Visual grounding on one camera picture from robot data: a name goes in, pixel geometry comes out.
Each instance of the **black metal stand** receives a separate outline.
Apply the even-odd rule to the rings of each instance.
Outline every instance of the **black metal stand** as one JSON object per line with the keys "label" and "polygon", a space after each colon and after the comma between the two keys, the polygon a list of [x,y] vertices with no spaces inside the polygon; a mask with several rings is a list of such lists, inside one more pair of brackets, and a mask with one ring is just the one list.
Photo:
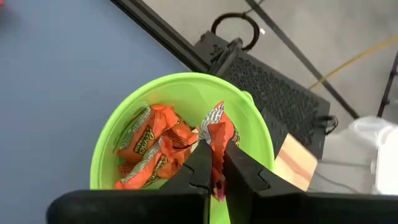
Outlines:
{"label": "black metal stand", "polygon": [[386,89],[384,90],[383,97],[381,98],[379,111],[377,112],[377,116],[379,118],[381,118],[383,116],[384,108],[390,103],[388,95],[390,94],[392,81],[394,81],[394,77],[396,75],[398,75],[397,67],[398,67],[398,52],[396,55],[396,59],[394,60],[394,63],[392,64],[392,68],[391,68],[390,76],[387,81]]}

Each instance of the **black cable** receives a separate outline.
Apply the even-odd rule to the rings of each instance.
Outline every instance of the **black cable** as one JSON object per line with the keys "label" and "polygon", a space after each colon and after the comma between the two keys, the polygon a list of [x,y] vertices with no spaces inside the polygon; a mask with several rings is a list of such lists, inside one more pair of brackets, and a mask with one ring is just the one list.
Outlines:
{"label": "black cable", "polygon": [[333,180],[330,180],[329,178],[325,177],[324,175],[322,175],[322,174],[320,174],[320,173],[318,173],[318,172],[315,172],[314,174],[317,175],[319,178],[323,179],[324,181],[330,183],[330,184],[333,184],[333,185],[335,185],[335,186],[339,186],[339,187],[345,188],[345,189],[351,191],[352,193],[360,194],[360,192],[357,191],[357,190],[355,190],[354,188],[352,188],[352,187],[350,187],[350,186],[347,186],[347,185],[345,185],[345,184],[341,184],[341,183],[335,182],[335,181],[333,181]]}
{"label": "black cable", "polygon": [[247,46],[242,47],[242,50],[244,50],[244,51],[251,50],[255,46],[257,41],[259,40],[260,27],[251,17],[249,17],[245,13],[229,12],[229,13],[220,15],[216,20],[214,20],[213,25],[211,25],[211,32],[216,34],[216,30],[217,30],[217,27],[220,24],[220,22],[223,21],[224,19],[229,19],[229,18],[241,18],[245,21],[248,21],[250,23],[250,25],[253,27],[253,39]]}
{"label": "black cable", "polygon": [[254,10],[254,8],[256,8],[256,7],[259,7],[260,5],[261,5],[261,3],[263,3],[265,0],[260,0],[258,3],[257,3],[257,5],[256,6],[254,6],[254,7],[251,7],[249,10],[247,10],[247,11],[244,11],[244,12],[242,12],[243,14],[247,14],[247,13],[249,13],[249,12],[251,12],[251,11],[253,11]]}
{"label": "black cable", "polygon": [[[283,43],[293,52],[293,54],[304,64],[304,66],[312,73],[312,75],[321,80],[323,75],[315,68],[315,66],[309,61],[306,56],[301,52],[301,50],[287,37],[287,35],[280,29],[280,27],[268,16],[268,14],[261,9],[261,7],[256,7],[257,3],[254,0],[245,0],[257,15],[274,31],[274,33],[279,37]],[[340,105],[351,115],[354,119],[359,118],[359,115],[355,110],[350,107],[350,105],[345,101],[345,99],[333,88],[333,86],[325,80],[322,85],[329,91],[329,93],[340,103]]]}
{"label": "black cable", "polygon": [[326,126],[326,131],[325,134],[328,135],[330,133],[332,133],[338,126],[338,119],[335,115],[331,115],[330,116],[332,118],[332,124],[331,127],[329,128],[328,125]]}

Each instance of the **reese's candy wrapper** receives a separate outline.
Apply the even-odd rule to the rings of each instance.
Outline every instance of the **reese's candy wrapper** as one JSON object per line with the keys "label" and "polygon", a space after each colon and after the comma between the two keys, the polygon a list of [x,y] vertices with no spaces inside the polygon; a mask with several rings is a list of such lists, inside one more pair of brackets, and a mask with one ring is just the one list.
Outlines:
{"label": "reese's candy wrapper", "polygon": [[167,151],[167,147],[171,149],[172,142],[164,141],[158,138],[155,144],[146,151],[142,160],[138,162],[132,171],[115,185],[116,189],[140,189],[144,187],[148,181],[155,181],[157,173],[167,163],[167,156],[162,151]]}
{"label": "reese's candy wrapper", "polygon": [[162,133],[178,123],[178,116],[173,107],[152,105],[145,109],[126,131],[130,138],[124,137],[120,144],[118,156],[131,164],[141,161],[143,155]]}
{"label": "reese's candy wrapper", "polygon": [[224,112],[224,102],[219,102],[202,121],[200,139],[205,139],[213,149],[213,169],[211,178],[213,181],[213,196],[223,201],[225,198],[225,176],[223,164],[225,149],[230,140],[239,146],[240,137],[232,121]]}
{"label": "reese's candy wrapper", "polygon": [[[172,140],[161,136],[130,173],[121,173],[122,178],[116,183],[115,188],[134,190],[147,187],[157,179],[169,179],[177,173],[190,153],[190,148],[173,149]],[[124,164],[119,170],[125,172],[130,168],[131,166]]]}

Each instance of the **orange wrapper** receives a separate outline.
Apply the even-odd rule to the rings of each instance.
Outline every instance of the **orange wrapper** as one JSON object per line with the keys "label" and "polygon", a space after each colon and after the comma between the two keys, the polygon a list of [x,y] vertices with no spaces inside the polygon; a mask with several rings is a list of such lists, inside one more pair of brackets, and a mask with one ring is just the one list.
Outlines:
{"label": "orange wrapper", "polygon": [[172,128],[166,130],[164,136],[167,136],[173,141],[174,149],[185,149],[198,141],[198,133],[193,132],[191,127],[187,125],[181,117],[178,118],[179,122]]}
{"label": "orange wrapper", "polygon": [[160,137],[144,154],[142,160],[130,170],[131,165],[119,166],[122,179],[115,185],[116,189],[137,190],[147,187],[157,179],[169,179],[190,155],[189,148],[174,150],[173,142],[168,137]]}
{"label": "orange wrapper", "polygon": [[153,105],[150,111],[143,112],[128,130],[131,142],[118,151],[130,164],[137,164],[162,133],[179,122],[171,106]]}
{"label": "orange wrapper", "polygon": [[202,121],[200,139],[206,142],[213,150],[213,196],[223,201],[225,198],[225,176],[223,175],[224,155],[227,143],[232,140],[239,146],[239,134],[232,121],[224,112],[224,102],[219,102],[214,110],[210,111]]}

